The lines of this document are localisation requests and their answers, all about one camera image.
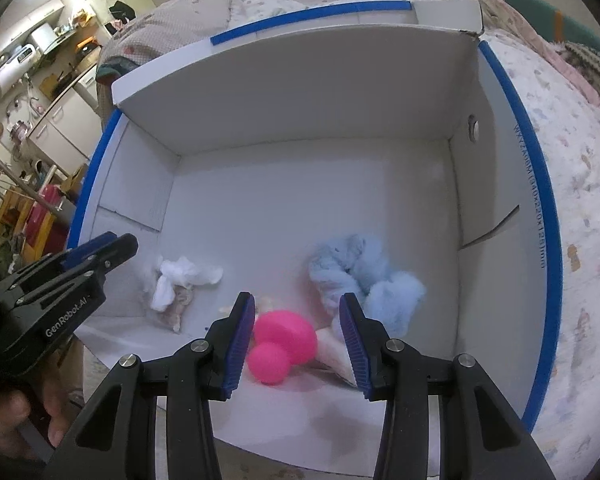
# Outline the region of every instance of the metal screw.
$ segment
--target metal screw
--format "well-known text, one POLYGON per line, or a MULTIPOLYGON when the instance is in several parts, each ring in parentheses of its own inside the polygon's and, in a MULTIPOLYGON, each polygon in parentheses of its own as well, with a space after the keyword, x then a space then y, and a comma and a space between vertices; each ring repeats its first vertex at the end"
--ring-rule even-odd
POLYGON ((465 368, 472 368, 475 365, 475 358, 469 354, 460 354, 458 356, 458 362, 465 368))
POLYGON ((209 341, 206 339, 196 339, 190 346, 193 352, 206 352, 209 348, 209 341))
POLYGON ((138 358, 134 354, 127 354, 123 355, 118 362, 123 368, 130 368, 136 364, 136 361, 138 361, 138 358))
POLYGON ((404 350, 404 342, 399 339, 389 339, 384 346, 386 346, 387 350, 391 352, 402 352, 404 350))

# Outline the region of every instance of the kitchen cabinet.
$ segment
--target kitchen cabinet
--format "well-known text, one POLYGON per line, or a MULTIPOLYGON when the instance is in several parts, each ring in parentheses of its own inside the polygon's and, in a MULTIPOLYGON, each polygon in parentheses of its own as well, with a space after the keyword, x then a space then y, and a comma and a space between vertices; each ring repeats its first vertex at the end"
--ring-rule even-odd
POLYGON ((51 0, 43 6, 38 7, 33 12, 30 12, 27 15, 27 18, 32 23, 33 27, 42 25, 44 22, 48 22, 49 25, 53 26, 54 23, 52 22, 60 17, 62 9, 64 9, 62 0, 51 0))
POLYGON ((48 157, 48 162, 57 164, 66 174, 74 174, 81 165, 88 163, 87 158, 46 118, 38 123, 27 140, 48 157))
POLYGON ((100 118, 73 88, 58 99, 47 117, 66 140, 91 158, 102 134, 100 118))
POLYGON ((64 9, 62 0, 51 0, 0 32, 0 53, 9 51, 19 43, 24 44, 26 36, 42 23, 56 22, 62 9, 64 9))
POLYGON ((96 72, 98 67, 93 65, 86 74, 84 74, 75 84, 74 89, 80 97, 97 113, 98 94, 96 92, 96 72))
POLYGON ((34 27, 28 16, 11 25, 7 30, 0 32, 0 53, 15 46, 18 40, 34 27))

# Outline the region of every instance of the blue plush toy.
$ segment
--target blue plush toy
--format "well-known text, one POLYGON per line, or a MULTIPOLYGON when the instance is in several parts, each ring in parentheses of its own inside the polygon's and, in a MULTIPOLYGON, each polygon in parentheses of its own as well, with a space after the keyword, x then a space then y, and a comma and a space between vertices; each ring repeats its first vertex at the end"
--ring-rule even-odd
POLYGON ((392 272, 380 240, 372 236, 351 235, 320 245, 309 262, 309 277, 340 339, 338 306, 346 292, 356 295, 365 316, 381 321, 390 337, 404 337, 426 293, 409 272, 392 272))

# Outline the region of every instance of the human hand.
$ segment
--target human hand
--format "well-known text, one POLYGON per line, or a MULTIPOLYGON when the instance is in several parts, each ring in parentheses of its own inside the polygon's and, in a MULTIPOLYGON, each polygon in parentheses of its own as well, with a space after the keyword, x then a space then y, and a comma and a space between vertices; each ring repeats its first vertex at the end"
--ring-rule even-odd
MULTIPOLYGON (((57 447, 69 428, 64 414, 67 395, 60 382, 55 359, 43 363, 34 374, 40 400, 51 416, 48 439, 57 447)), ((31 406, 27 397, 18 390, 0 391, 0 453, 10 458, 35 459, 33 450, 18 433, 17 427, 27 420, 31 406)))

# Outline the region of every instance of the crumpled tissue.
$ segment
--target crumpled tissue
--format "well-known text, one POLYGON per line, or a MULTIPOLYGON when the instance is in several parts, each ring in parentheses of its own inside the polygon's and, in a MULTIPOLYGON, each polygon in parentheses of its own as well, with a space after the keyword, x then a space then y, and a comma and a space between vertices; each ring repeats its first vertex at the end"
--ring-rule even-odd
POLYGON ((200 266, 186 256, 175 262, 159 256, 144 290, 148 306, 155 312, 150 317, 179 333, 182 313, 193 300, 193 287, 215 285, 221 278, 221 267, 200 266))

